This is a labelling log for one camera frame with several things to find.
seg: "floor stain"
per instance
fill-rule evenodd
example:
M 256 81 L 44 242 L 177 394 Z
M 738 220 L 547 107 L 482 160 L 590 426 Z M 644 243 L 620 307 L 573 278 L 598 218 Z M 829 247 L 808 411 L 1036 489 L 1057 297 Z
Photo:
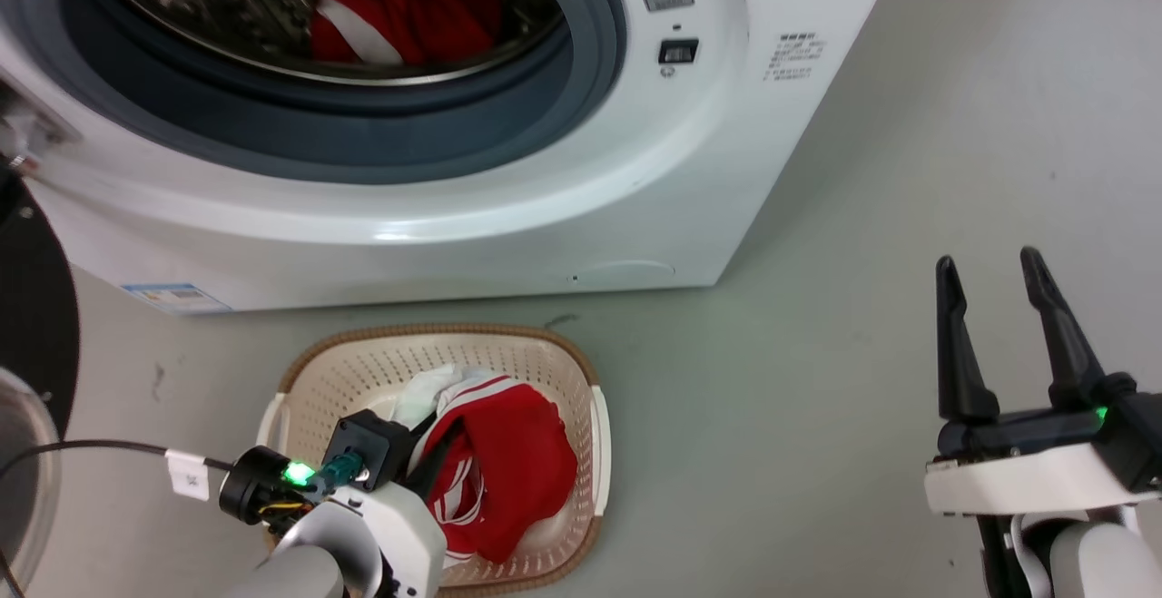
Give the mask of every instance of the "floor stain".
M 553 330 L 555 326 L 564 326 L 568 322 L 580 322 L 580 314 L 561 314 L 560 317 L 552 317 L 548 322 L 544 322 L 541 325 L 545 330 Z
M 162 389 L 162 383 L 165 382 L 165 367 L 162 362 L 153 362 L 153 388 L 151 388 L 151 394 L 153 395 L 153 403 L 162 403 L 162 395 L 158 390 Z

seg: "laundry basket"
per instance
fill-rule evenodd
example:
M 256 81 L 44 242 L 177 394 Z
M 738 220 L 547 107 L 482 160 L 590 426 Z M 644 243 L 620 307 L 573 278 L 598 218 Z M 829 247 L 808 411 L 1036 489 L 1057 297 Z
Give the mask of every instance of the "laundry basket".
M 578 457 L 573 495 L 535 524 L 512 557 L 481 557 L 445 569 L 440 596 L 466 597 L 544 586 L 568 575 L 593 548 L 609 496 L 610 435 L 593 366 L 547 330 L 498 325 L 353 330 L 317 343 L 287 370 L 263 417 L 258 444 L 316 468 L 340 417 L 372 409 L 388 417 L 408 380 L 444 363 L 487 367 L 523 380 L 555 403 Z

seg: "red garment in basket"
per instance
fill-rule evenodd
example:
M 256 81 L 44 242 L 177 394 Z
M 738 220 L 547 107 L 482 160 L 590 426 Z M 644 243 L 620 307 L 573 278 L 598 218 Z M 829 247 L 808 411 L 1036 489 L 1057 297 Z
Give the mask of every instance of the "red garment in basket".
M 502 0 L 317 0 L 315 60 L 451 64 L 488 51 Z
M 508 376 L 445 390 L 436 423 L 417 448 L 426 455 L 459 419 L 428 507 L 454 561 L 504 563 L 529 526 L 568 502 L 578 460 L 557 406 Z

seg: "front-loading washing machine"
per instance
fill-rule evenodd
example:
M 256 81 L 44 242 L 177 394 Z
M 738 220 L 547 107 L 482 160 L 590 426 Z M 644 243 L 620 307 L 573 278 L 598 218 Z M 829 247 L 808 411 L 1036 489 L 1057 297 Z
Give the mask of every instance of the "front-loading washing machine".
M 408 69 L 304 56 L 311 0 L 0 0 L 0 151 L 175 314 L 704 287 L 875 0 L 510 3 Z

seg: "basket rim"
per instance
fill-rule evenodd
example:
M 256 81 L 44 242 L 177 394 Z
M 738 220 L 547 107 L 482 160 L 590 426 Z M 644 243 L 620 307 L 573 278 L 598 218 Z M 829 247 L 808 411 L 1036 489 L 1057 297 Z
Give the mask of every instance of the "basket rim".
M 578 348 L 575 343 L 567 340 L 567 338 L 561 337 L 561 334 L 552 332 L 552 330 L 533 329 L 533 326 L 510 326 L 505 324 L 459 324 L 459 322 L 453 322 L 453 324 L 373 326 L 372 329 L 346 330 L 346 332 L 343 333 L 331 334 L 329 338 L 323 338 L 322 340 L 316 341 L 314 346 L 303 351 L 303 353 L 299 355 L 293 363 L 290 363 L 286 374 L 282 375 L 282 381 L 279 382 L 278 391 L 280 394 L 290 394 L 292 388 L 294 388 L 295 380 L 299 379 L 299 375 L 302 374 L 308 363 L 325 353 L 325 351 L 330 351 L 336 346 L 344 345 L 344 343 L 375 340 L 375 338 L 410 337 L 410 334 L 507 334 L 507 337 L 536 338 L 537 340 L 552 343 L 552 345 L 564 350 L 565 353 L 567 353 L 569 358 L 572 358 L 573 361 L 581 367 L 581 373 L 584 375 L 586 382 L 589 383 L 589 387 L 600 387 L 597 372 L 594 370 L 593 363 L 589 362 L 589 359 L 586 358 L 584 353 Z M 440 598 L 485 598 L 486 596 L 529 591 L 553 584 L 573 572 L 578 565 L 581 564 L 581 561 L 589 555 L 594 545 L 597 543 L 597 534 L 601 533 L 601 521 L 602 517 L 594 516 L 593 519 L 589 520 L 589 527 L 586 528 L 584 539 L 581 540 L 581 546 L 578 547 L 576 552 L 573 553 L 573 555 L 571 555 L 564 564 L 543 576 L 490 584 L 469 584 L 447 588 L 440 586 L 437 596 Z M 274 549 L 274 538 L 270 533 L 264 532 L 263 534 L 265 535 L 267 546 L 271 549 Z

